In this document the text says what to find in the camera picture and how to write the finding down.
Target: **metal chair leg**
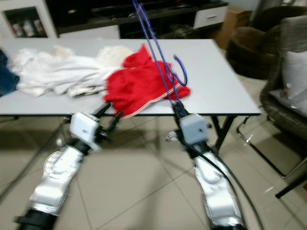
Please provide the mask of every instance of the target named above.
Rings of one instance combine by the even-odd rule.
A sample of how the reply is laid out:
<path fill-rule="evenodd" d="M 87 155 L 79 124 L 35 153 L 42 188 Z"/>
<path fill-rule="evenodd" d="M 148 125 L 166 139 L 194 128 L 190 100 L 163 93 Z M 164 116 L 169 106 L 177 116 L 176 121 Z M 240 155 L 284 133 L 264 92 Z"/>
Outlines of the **metal chair leg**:
<path fill-rule="evenodd" d="M 297 178 L 295 181 L 293 181 L 292 183 L 290 183 L 286 188 L 284 188 L 282 191 L 280 191 L 279 193 L 277 193 L 275 196 L 276 198 L 281 198 L 283 195 L 287 194 L 288 192 L 290 192 L 292 189 L 295 189 L 296 187 L 298 187 L 300 184 L 302 184 L 304 181 L 307 180 L 307 173 L 305 175 L 300 176 L 299 178 Z"/>
<path fill-rule="evenodd" d="M 248 138 L 246 138 L 243 133 L 240 131 L 240 128 L 242 125 L 244 125 L 247 120 L 250 118 L 250 116 L 246 117 L 244 121 L 236 128 L 236 133 L 243 139 L 249 146 L 251 146 L 282 178 L 287 178 L 291 174 L 293 174 L 298 168 L 300 168 L 304 163 L 307 162 L 307 157 L 301 161 L 299 164 L 297 164 L 288 174 L 284 174 L 282 171 L 280 171 L 253 143 L 249 141 Z"/>

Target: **cardboard box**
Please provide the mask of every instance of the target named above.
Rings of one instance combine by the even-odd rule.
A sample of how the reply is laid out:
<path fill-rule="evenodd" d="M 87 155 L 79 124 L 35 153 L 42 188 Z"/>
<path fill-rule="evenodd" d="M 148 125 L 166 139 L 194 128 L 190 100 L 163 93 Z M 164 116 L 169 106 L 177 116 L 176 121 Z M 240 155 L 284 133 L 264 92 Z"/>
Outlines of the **cardboard box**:
<path fill-rule="evenodd" d="M 251 13 L 252 11 L 239 7 L 228 7 L 223 26 L 216 37 L 216 42 L 220 48 L 227 48 L 233 30 L 248 25 Z"/>

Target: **bottle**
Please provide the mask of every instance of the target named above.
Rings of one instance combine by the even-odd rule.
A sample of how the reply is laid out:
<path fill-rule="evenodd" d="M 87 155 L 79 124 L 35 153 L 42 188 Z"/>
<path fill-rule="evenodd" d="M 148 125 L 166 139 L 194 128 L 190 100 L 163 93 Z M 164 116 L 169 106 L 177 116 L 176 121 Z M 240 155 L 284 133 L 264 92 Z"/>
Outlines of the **bottle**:
<path fill-rule="evenodd" d="M 39 19 L 34 20 L 34 26 L 39 35 L 45 35 L 46 32 L 44 30 L 43 24 Z"/>
<path fill-rule="evenodd" d="M 13 27 L 16 37 L 24 37 L 24 31 L 18 22 L 13 21 L 12 27 Z"/>
<path fill-rule="evenodd" d="M 35 34 L 34 28 L 29 19 L 24 21 L 24 31 L 27 37 L 32 37 Z"/>

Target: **cable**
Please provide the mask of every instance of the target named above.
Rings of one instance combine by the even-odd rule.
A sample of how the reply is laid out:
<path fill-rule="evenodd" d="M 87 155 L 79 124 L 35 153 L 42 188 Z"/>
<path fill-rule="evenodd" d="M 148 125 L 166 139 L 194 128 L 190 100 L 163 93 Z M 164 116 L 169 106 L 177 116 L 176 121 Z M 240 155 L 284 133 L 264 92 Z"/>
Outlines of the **cable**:
<path fill-rule="evenodd" d="M 243 192 L 243 195 L 246 197 L 246 199 L 248 200 L 248 204 L 251 206 L 251 208 L 253 209 L 255 215 L 256 215 L 256 219 L 257 222 L 260 225 L 260 228 L 262 230 L 264 230 L 264 227 L 262 225 L 260 216 L 255 208 L 255 206 L 253 205 L 252 201 L 250 200 L 249 196 L 247 195 L 245 189 L 243 188 L 243 186 L 240 184 L 239 180 L 236 178 L 235 174 L 230 170 L 230 168 L 224 163 L 224 161 L 221 159 L 220 156 L 217 156 L 217 159 L 220 161 L 220 163 L 229 171 L 230 175 L 232 176 L 232 178 L 234 179 L 234 181 L 236 182 L 236 184 L 239 186 L 239 188 L 241 189 L 241 191 Z"/>
<path fill-rule="evenodd" d="M 140 24 L 141 24 L 141 27 L 142 27 L 142 30 L 144 32 L 144 35 L 146 37 L 146 40 L 147 40 L 147 43 L 148 43 L 148 46 L 150 48 L 150 51 L 152 53 L 152 56 L 154 58 L 154 61 L 156 63 L 156 66 L 158 68 L 158 71 L 160 73 L 160 76 L 162 78 L 162 81 L 163 81 L 163 84 L 164 84 L 164 87 L 165 87 L 165 90 L 166 90 L 166 93 L 167 93 L 167 96 L 168 96 L 168 99 L 170 101 L 170 104 L 173 105 L 172 103 L 172 100 L 171 100 L 171 97 L 170 97 L 170 93 L 169 93 L 169 89 L 167 87 L 167 84 L 166 84 L 166 80 L 164 79 L 163 77 L 163 74 L 162 74 L 162 70 L 160 68 L 160 64 L 159 62 L 157 61 L 157 58 L 154 54 L 154 51 L 153 51 L 153 48 L 152 48 L 152 45 L 151 45 L 151 42 L 150 42 L 150 38 L 149 38 L 149 35 L 148 35 L 148 32 L 151 36 L 151 38 L 154 40 L 158 50 L 159 50 L 159 53 L 160 53 L 160 56 L 162 58 L 162 61 L 163 61 L 163 64 L 164 64 L 164 68 L 165 68 L 165 74 L 168 78 L 168 80 L 171 82 L 172 84 L 172 88 L 173 88 L 173 91 L 174 91 L 174 94 L 175 94 L 175 97 L 176 97 L 176 100 L 177 101 L 180 101 L 180 98 L 179 98 L 179 95 L 178 95 L 178 92 L 177 92 L 177 88 L 175 86 L 175 81 L 177 80 L 179 82 L 179 84 L 181 86 L 186 86 L 187 83 L 188 83 L 188 77 L 187 77 L 187 72 L 186 72 L 186 69 L 183 65 L 183 63 L 181 62 L 181 60 L 176 56 L 174 55 L 174 59 L 179 63 L 182 71 L 183 71 L 183 75 L 184 75 L 184 82 L 182 82 L 180 80 L 180 78 L 178 77 L 178 75 L 170 68 L 169 64 L 166 62 L 165 58 L 164 58 L 164 55 L 162 53 L 162 50 L 161 50 L 161 47 L 159 45 L 159 42 L 157 40 L 157 38 L 155 37 L 154 35 L 154 32 L 152 30 L 152 26 L 150 24 L 150 21 L 149 21 L 149 17 L 146 13 L 146 10 L 144 9 L 143 5 L 142 4 L 138 4 L 137 3 L 137 0 L 133 0 L 133 5 L 134 5 L 134 8 L 135 8 L 135 11 L 136 11 L 136 14 L 139 18 L 139 21 L 140 21 Z M 181 108 L 178 108 L 178 111 L 179 113 L 181 114 L 181 116 L 183 116 L 183 112 L 181 111 Z"/>
<path fill-rule="evenodd" d="M 206 156 L 204 156 L 201 152 L 199 152 L 199 151 L 198 151 L 197 149 L 195 149 L 193 146 L 191 146 L 190 144 L 188 144 L 185 140 L 180 140 L 180 142 L 181 142 L 184 146 L 188 147 L 189 150 L 191 150 L 191 151 L 192 151 L 193 153 L 195 153 L 197 156 L 202 157 L 202 158 L 203 158 L 205 161 L 207 161 L 213 168 L 215 168 L 220 174 L 222 174 L 222 175 L 225 177 L 225 179 L 228 181 L 228 183 L 229 183 L 230 187 L 232 188 L 232 190 L 233 190 L 235 196 L 238 198 L 238 195 L 237 195 L 237 193 L 236 193 L 236 190 L 235 190 L 233 184 L 231 183 L 230 179 L 228 178 L 228 176 L 227 176 L 227 175 L 226 175 L 216 164 L 214 164 L 209 158 L 207 158 Z M 221 164 L 223 164 L 223 166 L 229 171 L 230 175 L 233 177 L 233 179 L 235 180 L 235 182 L 237 183 L 237 185 L 238 185 L 238 186 L 240 187 L 240 189 L 242 190 L 243 195 L 244 195 L 244 196 L 246 197 L 246 199 L 248 200 L 249 205 L 252 207 L 252 209 L 253 209 L 253 211 L 254 211 L 254 213 L 255 213 L 255 215 L 256 215 L 256 219 L 257 219 L 257 222 L 258 222 L 258 224 L 259 224 L 259 226 L 260 226 L 260 229 L 261 229 L 261 230 L 264 230 L 264 227 L 263 227 L 263 225 L 262 225 L 262 222 L 261 222 L 261 219 L 260 219 L 260 217 L 259 217 L 259 214 L 258 214 L 258 212 L 256 211 L 255 206 L 254 206 L 253 203 L 251 202 L 251 200 L 250 200 L 249 196 L 247 195 L 246 191 L 244 190 L 243 186 L 241 185 L 241 183 L 239 182 L 239 180 L 235 177 L 235 175 L 234 175 L 233 172 L 230 170 L 230 168 L 223 162 L 223 160 L 222 160 L 219 156 L 217 156 L 217 159 L 218 159 L 218 160 L 221 162 Z M 242 209 L 242 206 L 241 206 L 241 203 L 240 203 L 240 201 L 239 201 L 238 199 L 237 199 L 237 202 L 238 202 L 238 205 L 239 205 L 239 207 L 240 207 L 240 210 L 243 210 L 243 209 Z M 244 225 L 247 226 L 246 221 L 245 221 L 245 218 L 244 218 L 244 215 L 242 215 L 242 219 L 243 219 Z"/>

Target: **floor tile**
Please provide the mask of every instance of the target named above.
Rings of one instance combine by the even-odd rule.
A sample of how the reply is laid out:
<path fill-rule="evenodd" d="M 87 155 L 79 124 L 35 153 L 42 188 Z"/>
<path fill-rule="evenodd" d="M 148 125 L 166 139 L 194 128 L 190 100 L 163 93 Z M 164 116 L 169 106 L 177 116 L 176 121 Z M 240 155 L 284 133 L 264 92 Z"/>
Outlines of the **floor tile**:
<path fill-rule="evenodd" d="M 265 162 L 262 157 L 254 151 L 248 144 L 242 139 L 238 139 L 229 145 L 237 152 L 242 158 L 244 158 L 253 168 L 260 173 L 273 187 L 280 191 L 285 188 L 293 179 L 283 179 L 278 175 L 274 169 Z M 301 187 L 298 187 L 289 193 L 287 193 L 282 199 L 288 199 L 297 208 L 300 208 L 305 202 L 307 202 L 307 191 Z"/>
<path fill-rule="evenodd" d="M 251 79 L 248 78 L 245 81 L 242 81 L 245 89 L 250 94 L 250 96 L 254 99 L 257 105 L 261 105 L 259 100 L 259 95 L 261 90 L 266 84 L 266 80 L 258 80 L 258 79 Z"/>
<path fill-rule="evenodd" d="M 58 124 L 58 117 L 20 117 L 18 120 L 8 122 L 5 126 L 0 126 L 0 185 L 2 188 L 24 168 Z M 46 158 L 57 149 L 54 140 L 43 150 L 28 172 L 43 168 Z"/>
<path fill-rule="evenodd" d="M 307 203 L 293 216 L 284 230 L 306 230 L 307 229 Z"/>
<path fill-rule="evenodd" d="M 277 190 L 230 147 L 222 149 L 221 156 L 237 176 L 237 179 L 240 181 L 250 199 L 256 206 L 260 218 L 265 226 L 265 230 L 282 229 L 298 209 L 288 200 L 281 202 L 276 199 L 274 195 Z M 195 179 L 194 170 L 191 170 L 177 178 L 175 183 L 178 184 L 179 188 L 192 207 L 196 210 L 197 214 L 203 221 L 206 221 L 200 203 L 201 189 Z M 250 229 L 258 230 L 259 227 L 257 226 L 255 215 L 249 207 L 247 200 L 244 199 L 238 186 L 235 186 L 235 188 L 238 192 L 241 204 L 244 207 L 244 213 L 245 216 L 247 216 Z"/>
<path fill-rule="evenodd" d="M 30 141 L 19 130 L 12 127 L 0 132 L 0 187 L 3 189 L 24 168 L 35 154 L 39 146 Z M 29 170 L 34 172 L 43 168 L 41 164 L 35 165 Z"/>
<path fill-rule="evenodd" d="M 28 205 L 31 193 L 42 176 L 39 170 L 23 178 L 0 206 L 0 229 L 15 229 L 12 220 L 22 215 Z M 71 184 L 71 195 L 65 202 L 55 230 L 90 230 L 76 181 Z"/>
<path fill-rule="evenodd" d="M 178 185 L 204 225 L 209 228 L 204 208 L 201 205 L 201 187 L 195 177 L 194 169 L 187 171 L 185 174 L 175 179 L 174 182 Z"/>
<path fill-rule="evenodd" d="M 223 122 L 225 121 L 224 116 L 220 117 L 220 126 L 223 125 Z M 233 141 L 239 139 L 239 135 L 236 133 L 236 128 L 245 120 L 246 116 L 238 116 L 234 119 L 232 125 L 230 126 L 230 129 L 226 135 L 225 142 L 227 144 L 232 143 Z M 252 116 L 248 119 L 245 125 L 242 125 L 240 128 L 240 131 L 243 134 L 246 134 L 247 132 L 253 130 L 254 128 L 261 125 L 263 122 L 266 121 L 265 114 L 259 115 L 259 116 Z"/>
<path fill-rule="evenodd" d="M 171 181 L 143 138 L 105 146 L 84 163 L 78 181 L 93 229 Z"/>
<path fill-rule="evenodd" d="M 174 183 L 161 188 L 99 230 L 206 229 Z"/>
<path fill-rule="evenodd" d="M 28 122 L 19 121 L 16 127 L 25 138 L 41 146 L 51 136 L 52 132 L 61 122 L 59 117 L 35 117 Z M 56 141 L 52 143 L 50 148 L 56 146 Z"/>
<path fill-rule="evenodd" d="M 297 152 L 301 149 L 269 122 L 262 123 L 245 137 L 284 173 L 300 162 Z"/>
<path fill-rule="evenodd" d="M 239 79 L 241 81 L 245 81 L 245 80 L 249 79 L 248 77 L 245 77 L 245 76 L 242 76 L 242 75 L 239 75 L 239 74 L 236 74 L 236 75 L 239 77 Z"/>
<path fill-rule="evenodd" d="M 173 179 L 193 167 L 188 154 L 182 150 L 178 141 L 165 141 L 165 135 L 177 129 L 172 117 L 159 117 L 138 126 L 137 129 Z M 209 136 L 209 143 L 213 144 L 216 140 L 213 129 L 209 131 Z"/>
<path fill-rule="evenodd" d="M 119 133 L 118 135 L 116 135 L 116 133 L 114 135 L 111 134 L 109 138 L 111 139 L 111 142 L 107 144 L 102 143 L 101 145 L 103 148 L 115 148 L 117 146 L 124 145 L 129 141 L 143 139 L 140 132 L 136 128 Z"/>
<path fill-rule="evenodd" d="M 278 191 L 254 169 L 255 163 L 249 164 L 230 146 L 221 151 L 221 157 L 256 206 L 265 229 L 282 228 L 297 211 L 297 207 L 288 200 L 278 200 L 275 197 Z"/>
<path fill-rule="evenodd" d="M 157 116 L 134 116 L 128 118 L 135 126 L 139 126 L 151 120 L 158 118 Z"/>
<path fill-rule="evenodd" d="M 106 116 L 100 119 L 100 124 L 107 128 L 110 125 L 110 122 L 113 120 L 114 118 L 112 116 Z M 114 132 L 112 133 L 112 136 L 116 136 L 118 134 L 121 134 L 123 132 L 126 132 L 132 128 L 134 128 L 135 125 L 132 122 L 132 120 L 130 118 L 127 119 L 121 119 L 119 121 L 118 126 L 116 127 L 116 129 L 114 130 Z"/>

